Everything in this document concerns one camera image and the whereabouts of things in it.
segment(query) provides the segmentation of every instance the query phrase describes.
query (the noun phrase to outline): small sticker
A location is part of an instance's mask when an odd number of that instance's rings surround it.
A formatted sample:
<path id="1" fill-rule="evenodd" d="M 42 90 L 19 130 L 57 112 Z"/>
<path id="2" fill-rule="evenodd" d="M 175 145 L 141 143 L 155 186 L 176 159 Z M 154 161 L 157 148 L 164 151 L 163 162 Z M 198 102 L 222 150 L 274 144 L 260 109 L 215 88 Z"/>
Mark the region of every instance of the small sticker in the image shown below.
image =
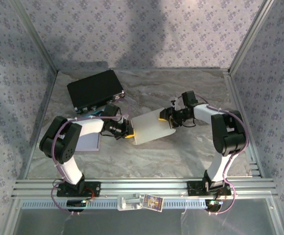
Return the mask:
<path id="1" fill-rule="evenodd" d="M 145 194 L 143 199 L 142 208 L 162 212 L 164 199 L 162 197 L 152 196 Z"/>

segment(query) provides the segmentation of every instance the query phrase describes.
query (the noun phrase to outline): marble tabletop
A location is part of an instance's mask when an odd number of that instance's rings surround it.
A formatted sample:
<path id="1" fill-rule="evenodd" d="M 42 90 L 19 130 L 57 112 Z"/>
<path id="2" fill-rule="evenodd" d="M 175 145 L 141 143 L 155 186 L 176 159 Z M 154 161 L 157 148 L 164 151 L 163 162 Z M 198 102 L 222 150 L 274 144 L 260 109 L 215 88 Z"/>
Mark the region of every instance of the marble tabletop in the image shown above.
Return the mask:
<path id="1" fill-rule="evenodd" d="M 39 150 L 39 143 L 56 116 L 73 118 L 76 113 L 67 90 L 75 80 L 97 71 L 59 72 L 28 173 L 28 178 L 58 178 L 54 163 Z M 185 91 L 193 90 L 212 106 L 234 108 L 230 102 L 222 71 L 216 70 L 136 70 L 115 71 L 131 106 L 130 117 L 161 107 Z M 118 102 L 126 110 L 126 102 Z M 194 128 L 179 127 L 173 135 L 133 145 L 133 139 L 115 140 L 101 137 L 97 152 L 76 152 L 74 157 L 86 178 L 123 177 L 195 177 L 201 178 L 216 153 L 212 129 L 201 121 Z M 251 176 L 245 153 L 240 154 L 228 172 L 229 176 Z"/>

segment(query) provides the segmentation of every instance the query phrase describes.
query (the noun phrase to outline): floral wallpaper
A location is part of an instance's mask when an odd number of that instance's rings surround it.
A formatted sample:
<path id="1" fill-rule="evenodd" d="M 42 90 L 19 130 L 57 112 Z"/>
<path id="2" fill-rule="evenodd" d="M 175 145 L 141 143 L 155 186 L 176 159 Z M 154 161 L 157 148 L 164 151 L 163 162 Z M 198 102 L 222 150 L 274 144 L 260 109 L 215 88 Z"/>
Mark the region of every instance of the floral wallpaper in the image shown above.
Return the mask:
<path id="1" fill-rule="evenodd" d="M 234 80 L 263 167 L 284 206 L 284 0 L 276 0 Z"/>
<path id="2" fill-rule="evenodd" d="M 263 0 L 22 0 L 58 70 L 228 68 Z"/>
<path id="3" fill-rule="evenodd" d="M 53 78 L 9 2 L 0 0 L 0 227 Z"/>

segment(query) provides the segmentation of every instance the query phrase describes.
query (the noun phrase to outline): glass panel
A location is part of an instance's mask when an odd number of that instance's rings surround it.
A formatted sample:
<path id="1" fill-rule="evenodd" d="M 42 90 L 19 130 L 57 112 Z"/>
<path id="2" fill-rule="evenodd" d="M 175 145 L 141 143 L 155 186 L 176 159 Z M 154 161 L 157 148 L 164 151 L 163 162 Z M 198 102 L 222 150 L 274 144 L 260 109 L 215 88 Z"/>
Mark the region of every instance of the glass panel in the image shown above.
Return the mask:
<path id="1" fill-rule="evenodd" d="M 162 107 L 169 107 L 173 97 L 194 90 L 213 106 L 234 108 L 230 102 L 222 71 L 155 70 L 116 71 L 130 103 L 130 118 Z M 39 141 L 33 153 L 28 178 L 58 178 L 51 159 L 39 149 L 39 142 L 56 116 L 73 118 L 76 115 L 67 90 L 70 82 L 93 75 L 93 72 L 59 73 L 47 108 Z M 117 102 L 125 112 L 128 105 Z M 191 120 L 185 125 L 193 125 Z M 196 127 L 179 127 L 176 133 L 141 145 L 133 139 L 115 140 L 103 136 L 96 152 L 75 153 L 75 160 L 86 178 L 119 177 L 203 177 L 216 153 L 212 129 L 197 121 Z M 248 176 L 250 166 L 245 153 L 229 170 L 229 176 Z"/>
<path id="2" fill-rule="evenodd" d="M 225 214 L 204 210 L 92 210 L 70 216 L 54 209 L 21 210 L 14 235 L 276 234 L 266 200 L 237 200 Z"/>

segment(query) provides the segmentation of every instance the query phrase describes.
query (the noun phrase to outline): black electronic device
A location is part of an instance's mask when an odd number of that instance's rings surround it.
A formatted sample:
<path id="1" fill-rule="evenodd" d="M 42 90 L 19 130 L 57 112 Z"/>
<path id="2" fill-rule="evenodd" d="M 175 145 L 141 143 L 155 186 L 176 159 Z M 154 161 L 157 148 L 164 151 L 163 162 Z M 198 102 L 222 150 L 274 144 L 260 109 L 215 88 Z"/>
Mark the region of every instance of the black electronic device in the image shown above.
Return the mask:
<path id="1" fill-rule="evenodd" d="M 113 70 L 71 82 L 67 88 L 74 110 L 78 114 L 95 110 L 125 95 Z"/>

